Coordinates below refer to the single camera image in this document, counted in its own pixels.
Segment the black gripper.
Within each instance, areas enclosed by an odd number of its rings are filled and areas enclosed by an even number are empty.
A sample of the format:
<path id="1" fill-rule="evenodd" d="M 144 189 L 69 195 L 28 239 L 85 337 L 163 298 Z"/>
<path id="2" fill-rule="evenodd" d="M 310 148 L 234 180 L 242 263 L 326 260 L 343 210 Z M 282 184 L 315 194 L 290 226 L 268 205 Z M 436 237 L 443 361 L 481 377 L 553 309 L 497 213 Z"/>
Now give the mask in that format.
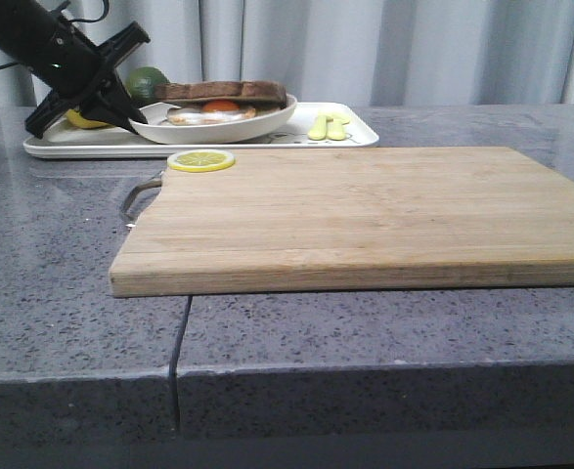
<path id="1" fill-rule="evenodd" d="M 68 22 L 62 23 L 43 49 L 26 63 L 51 91 L 26 119 L 25 129 L 37 138 L 69 109 L 81 116 L 137 133 L 132 123 L 147 123 L 134 106 L 116 68 L 141 44 L 147 32 L 131 22 L 100 45 Z"/>

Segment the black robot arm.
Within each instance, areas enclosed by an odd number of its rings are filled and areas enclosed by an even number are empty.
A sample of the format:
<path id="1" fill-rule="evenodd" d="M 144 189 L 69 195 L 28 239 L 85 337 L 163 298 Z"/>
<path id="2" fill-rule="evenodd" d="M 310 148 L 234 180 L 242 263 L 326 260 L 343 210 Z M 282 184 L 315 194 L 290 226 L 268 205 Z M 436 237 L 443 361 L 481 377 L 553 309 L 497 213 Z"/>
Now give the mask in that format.
<path id="1" fill-rule="evenodd" d="M 36 1 L 0 1 L 0 50 L 47 84 L 51 91 L 26 119 L 25 129 L 42 138 L 66 111 L 132 132 L 146 121 L 133 104 L 116 68 L 148 33 L 131 22 L 100 45 L 63 15 L 65 4 L 48 11 Z"/>

